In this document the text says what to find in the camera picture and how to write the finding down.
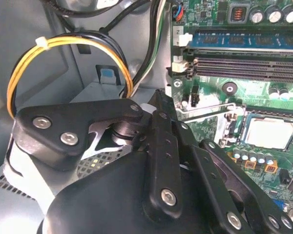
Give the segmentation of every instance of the red wire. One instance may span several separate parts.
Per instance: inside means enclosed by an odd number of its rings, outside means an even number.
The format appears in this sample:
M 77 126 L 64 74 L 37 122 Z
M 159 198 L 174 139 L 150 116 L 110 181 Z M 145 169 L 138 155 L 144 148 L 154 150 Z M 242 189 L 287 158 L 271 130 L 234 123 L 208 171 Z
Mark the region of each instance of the red wire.
M 180 21 L 184 15 L 184 7 L 181 8 L 180 14 L 177 16 L 176 21 Z

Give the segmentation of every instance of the mesh grille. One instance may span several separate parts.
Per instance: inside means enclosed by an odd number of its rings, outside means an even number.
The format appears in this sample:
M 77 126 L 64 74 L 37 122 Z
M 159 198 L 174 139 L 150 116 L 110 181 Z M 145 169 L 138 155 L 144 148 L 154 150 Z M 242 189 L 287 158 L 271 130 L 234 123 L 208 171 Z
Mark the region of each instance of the mesh grille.
M 117 152 L 101 153 L 101 154 L 89 157 L 87 159 L 81 160 L 77 167 L 78 178 L 81 179 L 86 177 L 87 175 L 113 162 L 114 160 L 128 154 L 130 150 L 131 150 L 130 146 L 129 147 L 124 146 L 122 149 L 120 149 Z M 0 176 L 0 188 L 5 189 L 7 191 L 11 191 L 14 194 L 21 195 L 23 197 L 34 200 L 31 196 L 27 195 L 26 193 L 23 193 L 21 190 L 10 185 L 4 175 Z

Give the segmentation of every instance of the screw head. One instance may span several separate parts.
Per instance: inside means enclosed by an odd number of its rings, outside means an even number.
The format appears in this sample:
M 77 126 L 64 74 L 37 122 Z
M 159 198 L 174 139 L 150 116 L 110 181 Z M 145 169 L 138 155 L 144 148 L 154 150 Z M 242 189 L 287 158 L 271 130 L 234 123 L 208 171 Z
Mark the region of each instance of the screw head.
M 47 129 L 51 126 L 51 122 L 47 118 L 37 117 L 33 120 L 33 125 L 36 128 Z
M 210 146 L 211 148 L 215 149 L 215 145 L 214 145 L 214 143 L 209 142 L 209 146 Z
M 292 229 L 292 224 L 288 221 L 287 218 L 285 218 L 284 216 L 281 216 L 281 221 L 288 229 Z
M 185 123 L 181 123 L 181 127 L 184 129 L 188 129 L 189 127 Z
M 163 119 L 167 119 L 167 115 L 163 112 L 160 113 L 160 117 L 162 117 Z
M 78 137 L 75 133 L 63 133 L 61 135 L 61 141 L 65 145 L 76 145 L 78 143 Z
M 176 88 L 181 87 L 181 86 L 182 86 L 182 81 L 179 80 L 179 79 L 176 79 L 176 80 L 174 81 L 174 86 L 175 86 Z
M 268 216 L 268 219 L 269 219 L 270 223 L 272 223 L 272 225 L 273 225 L 275 228 L 277 228 L 277 229 L 280 228 L 280 225 L 278 224 L 277 220 L 274 219 L 274 217 L 272 217 L 272 216 Z
M 165 202 L 169 206 L 176 205 L 176 196 L 175 194 L 169 189 L 163 189 L 161 192 L 161 197 L 163 202 Z
M 241 221 L 239 220 L 239 218 L 232 212 L 228 212 L 227 213 L 227 219 L 229 221 L 229 223 L 236 229 L 236 230 L 240 230 L 242 228 L 242 224 Z
M 136 105 L 131 105 L 130 107 L 134 111 L 139 111 L 139 108 Z

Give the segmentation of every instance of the black plastic bracket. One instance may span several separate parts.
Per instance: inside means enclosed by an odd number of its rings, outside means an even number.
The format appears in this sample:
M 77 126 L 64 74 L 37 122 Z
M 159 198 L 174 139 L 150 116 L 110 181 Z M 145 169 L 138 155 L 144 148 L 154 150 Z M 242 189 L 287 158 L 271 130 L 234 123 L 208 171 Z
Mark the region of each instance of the black plastic bracket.
M 129 99 L 27 107 L 15 117 L 12 134 L 14 142 L 25 153 L 54 169 L 67 171 L 76 168 L 89 147 L 89 133 L 94 132 L 99 138 L 111 124 L 139 122 L 142 116 L 143 110 Z M 51 126 L 35 127 L 33 120 L 37 117 L 48 119 Z M 64 144 L 63 133 L 74 133 L 78 143 Z
M 293 234 L 293 222 L 217 145 L 202 140 L 199 146 L 209 152 L 221 171 L 228 191 L 243 202 L 247 221 L 255 233 Z

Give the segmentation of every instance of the cable tie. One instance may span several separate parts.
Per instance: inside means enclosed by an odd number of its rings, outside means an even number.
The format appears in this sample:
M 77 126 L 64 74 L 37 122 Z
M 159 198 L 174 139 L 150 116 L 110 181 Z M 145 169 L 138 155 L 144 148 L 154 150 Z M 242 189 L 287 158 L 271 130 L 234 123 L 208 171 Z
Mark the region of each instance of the cable tie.
M 49 47 L 49 43 L 48 43 L 47 38 L 45 38 L 45 37 L 39 37 L 35 41 L 36 41 L 36 44 L 39 47 L 42 47 L 45 50 L 50 50 L 50 47 Z

